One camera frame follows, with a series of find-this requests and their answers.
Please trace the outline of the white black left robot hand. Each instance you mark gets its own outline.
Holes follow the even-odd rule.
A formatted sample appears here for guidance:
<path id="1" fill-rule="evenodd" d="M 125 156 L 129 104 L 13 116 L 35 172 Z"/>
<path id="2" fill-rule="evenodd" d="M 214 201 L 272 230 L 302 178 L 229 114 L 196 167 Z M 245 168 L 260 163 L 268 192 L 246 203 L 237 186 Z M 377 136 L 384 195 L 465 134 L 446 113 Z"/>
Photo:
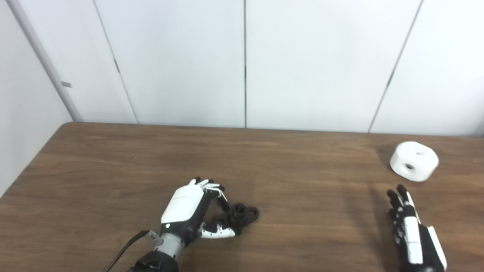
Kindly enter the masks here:
<path id="1" fill-rule="evenodd" d="M 179 236 L 187 247 L 198 239 L 224 239 L 239 235 L 239 231 L 215 223 L 204 222 L 212 199 L 217 199 L 223 212 L 229 210 L 225 188 L 211 179 L 192 179 L 178 188 L 161 217 L 161 234 Z"/>

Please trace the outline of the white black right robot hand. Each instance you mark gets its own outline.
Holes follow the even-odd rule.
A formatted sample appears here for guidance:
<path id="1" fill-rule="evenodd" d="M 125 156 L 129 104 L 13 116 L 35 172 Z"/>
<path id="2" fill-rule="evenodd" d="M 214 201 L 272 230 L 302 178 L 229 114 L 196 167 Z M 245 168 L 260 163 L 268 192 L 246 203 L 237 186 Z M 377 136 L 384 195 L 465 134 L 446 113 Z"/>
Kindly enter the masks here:
<path id="1" fill-rule="evenodd" d="M 400 256 L 401 272 L 446 272 L 448 263 L 434 227 L 421 223 L 405 186 L 388 190 L 392 235 Z"/>

